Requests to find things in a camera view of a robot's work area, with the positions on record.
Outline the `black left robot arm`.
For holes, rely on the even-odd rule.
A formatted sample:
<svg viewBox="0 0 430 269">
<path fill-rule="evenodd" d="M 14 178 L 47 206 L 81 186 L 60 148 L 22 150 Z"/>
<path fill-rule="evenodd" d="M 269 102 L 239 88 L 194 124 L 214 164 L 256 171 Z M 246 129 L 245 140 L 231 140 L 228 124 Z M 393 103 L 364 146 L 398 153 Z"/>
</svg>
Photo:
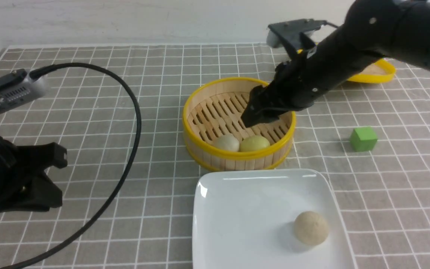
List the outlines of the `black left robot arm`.
<svg viewBox="0 0 430 269">
<path fill-rule="evenodd" d="M 57 143 L 14 145 L 0 136 L 0 213 L 61 207 L 62 191 L 46 169 L 66 166 L 67 151 Z"/>
</svg>

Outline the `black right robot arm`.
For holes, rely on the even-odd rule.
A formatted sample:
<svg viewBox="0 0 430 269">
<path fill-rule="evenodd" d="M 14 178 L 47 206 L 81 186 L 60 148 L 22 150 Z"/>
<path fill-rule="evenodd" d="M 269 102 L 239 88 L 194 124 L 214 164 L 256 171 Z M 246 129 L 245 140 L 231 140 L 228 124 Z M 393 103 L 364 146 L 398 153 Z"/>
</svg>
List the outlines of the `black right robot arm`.
<svg viewBox="0 0 430 269">
<path fill-rule="evenodd" d="M 299 19 L 268 26 L 268 46 L 283 46 L 290 60 L 276 67 L 269 85 L 251 90 L 241 114 L 246 127 L 311 107 L 382 58 L 430 71 L 430 2 L 426 0 L 356 0 L 344 23 L 315 43 L 310 35 L 328 24 Z"/>
</svg>

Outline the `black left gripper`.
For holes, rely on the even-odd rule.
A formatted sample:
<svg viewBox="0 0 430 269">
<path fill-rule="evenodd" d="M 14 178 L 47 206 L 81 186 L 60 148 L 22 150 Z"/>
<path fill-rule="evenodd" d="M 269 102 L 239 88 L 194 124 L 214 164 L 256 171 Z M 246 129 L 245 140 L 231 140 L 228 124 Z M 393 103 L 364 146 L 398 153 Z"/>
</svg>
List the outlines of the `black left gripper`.
<svg viewBox="0 0 430 269">
<path fill-rule="evenodd" d="M 14 145 L 0 136 L 0 213 L 48 212 L 63 205 L 48 167 L 67 167 L 67 149 L 55 142 Z M 29 173 L 38 173 L 29 181 Z"/>
</svg>

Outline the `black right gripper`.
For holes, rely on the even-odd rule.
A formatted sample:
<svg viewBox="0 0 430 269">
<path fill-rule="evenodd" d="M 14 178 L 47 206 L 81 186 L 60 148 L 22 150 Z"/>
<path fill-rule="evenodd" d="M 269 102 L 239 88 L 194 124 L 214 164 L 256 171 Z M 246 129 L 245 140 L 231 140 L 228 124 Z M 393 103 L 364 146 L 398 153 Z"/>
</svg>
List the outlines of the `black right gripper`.
<svg viewBox="0 0 430 269">
<path fill-rule="evenodd" d="M 282 112 L 301 111 L 335 88 L 333 56 L 297 56 L 276 71 L 268 86 L 256 86 L 249 92 L 249 101 L 241 114 L 246 128 L 269 124 Z"/>
</svg>

